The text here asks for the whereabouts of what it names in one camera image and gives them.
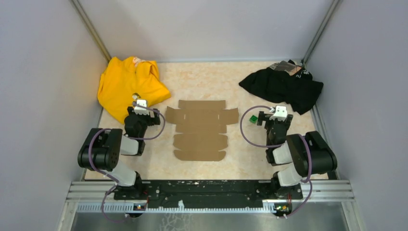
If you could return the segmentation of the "brown cardboard box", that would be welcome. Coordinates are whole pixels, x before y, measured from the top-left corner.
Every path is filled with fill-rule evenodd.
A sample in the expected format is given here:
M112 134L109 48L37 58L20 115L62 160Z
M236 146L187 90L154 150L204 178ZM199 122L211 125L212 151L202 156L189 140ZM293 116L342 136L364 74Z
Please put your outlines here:
M239 122L239 110L228 109L225 100L179 100L178 108L166 108L165 120L175 125L178 160L219 162L226 156L227 126Z

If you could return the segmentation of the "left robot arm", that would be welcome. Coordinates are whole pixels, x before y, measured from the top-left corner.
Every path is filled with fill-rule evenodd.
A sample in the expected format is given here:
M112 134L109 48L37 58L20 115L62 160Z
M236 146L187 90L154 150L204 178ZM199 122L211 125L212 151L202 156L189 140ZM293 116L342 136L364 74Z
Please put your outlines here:
M139 199L146 195L140 174L120 161L121 155L141 156L145 149L145 137L150 126L165 126L165 117L157 109L142 107L128 109L124 129L92 128L85 139L77 162L82 168L107 176L114 181L107 195L116 200Z

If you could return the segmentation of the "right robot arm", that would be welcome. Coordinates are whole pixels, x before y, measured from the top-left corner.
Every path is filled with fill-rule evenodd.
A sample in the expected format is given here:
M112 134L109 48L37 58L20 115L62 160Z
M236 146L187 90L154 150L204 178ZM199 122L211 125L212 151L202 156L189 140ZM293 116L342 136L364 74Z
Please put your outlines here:
M271 179L271 193L276 198L298 191L300 182L313 174L325 174L337 168L337 158L318 131L305 135L287 132L293 115L284 119L262 111L258 113L257 125L267 132L266 158L272 166L287 167L275 172Z

